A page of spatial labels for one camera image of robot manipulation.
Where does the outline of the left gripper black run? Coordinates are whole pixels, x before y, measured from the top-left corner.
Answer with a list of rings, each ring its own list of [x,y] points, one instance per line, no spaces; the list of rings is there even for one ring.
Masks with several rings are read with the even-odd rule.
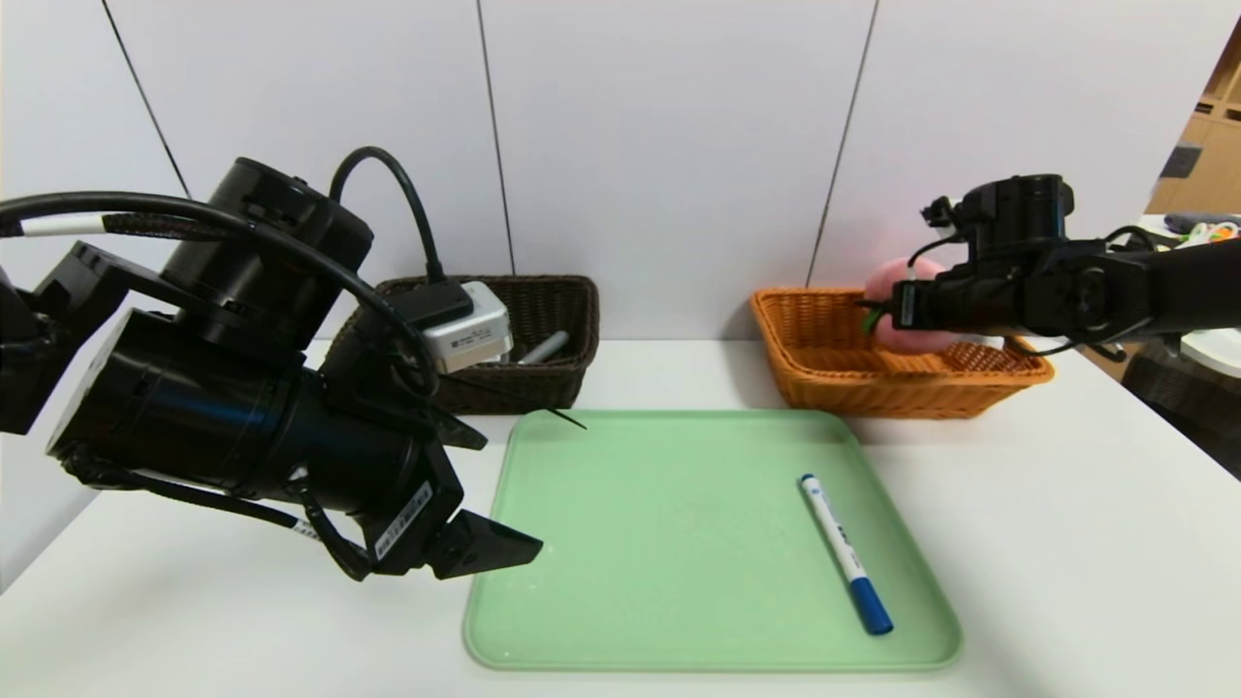
[[[431,422],[446,447],[482,451],[485,433],[438,407]],[[439,580],[530,564],[544,542],[470,510],[434,437],[331,420],[299,460],[299,503],[346,575],[400,576],[428,565]]]

